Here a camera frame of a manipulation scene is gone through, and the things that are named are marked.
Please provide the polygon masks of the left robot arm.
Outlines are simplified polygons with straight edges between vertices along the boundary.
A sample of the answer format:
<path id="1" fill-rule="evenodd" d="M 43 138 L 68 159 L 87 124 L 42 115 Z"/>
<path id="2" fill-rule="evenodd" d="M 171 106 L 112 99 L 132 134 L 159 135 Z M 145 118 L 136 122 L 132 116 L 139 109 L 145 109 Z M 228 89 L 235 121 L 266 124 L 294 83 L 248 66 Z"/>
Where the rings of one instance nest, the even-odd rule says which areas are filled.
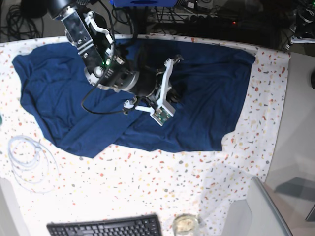
<path id="1" fill-rule="evenodd" d="M 293 44 L 315 43 L 315 1 L 294 0 L 295 21 L 290 26 L 292 36 L 288 38 L 285 49 L 289 50 Z"/>

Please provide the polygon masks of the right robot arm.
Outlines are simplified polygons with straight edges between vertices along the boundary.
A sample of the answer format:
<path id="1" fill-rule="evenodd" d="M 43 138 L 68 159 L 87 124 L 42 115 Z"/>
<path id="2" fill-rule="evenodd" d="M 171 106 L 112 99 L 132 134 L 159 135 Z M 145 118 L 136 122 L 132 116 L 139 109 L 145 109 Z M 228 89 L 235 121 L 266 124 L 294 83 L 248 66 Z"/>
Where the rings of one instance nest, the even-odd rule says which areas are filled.
<path id="1" fill-rule="evenodd" d="M 124 102 L 122 113 L 146 112 L 163 126 L 175 115 L 172 103 L 179 101 L 169 79 L 182 56 L 168 58 L 160 69 L 148 67 L 140 58 L 128 60 L 127 47 L 132 44 L 118 45 L 114 28 L 88 9 L 88 3 L 87 0 L 48 0 L 46 6 L 53 19 L 62 21 L 65 35 L 83 60 L 85 75 L 93 88 L 132 94 L 133 98 Z"/>

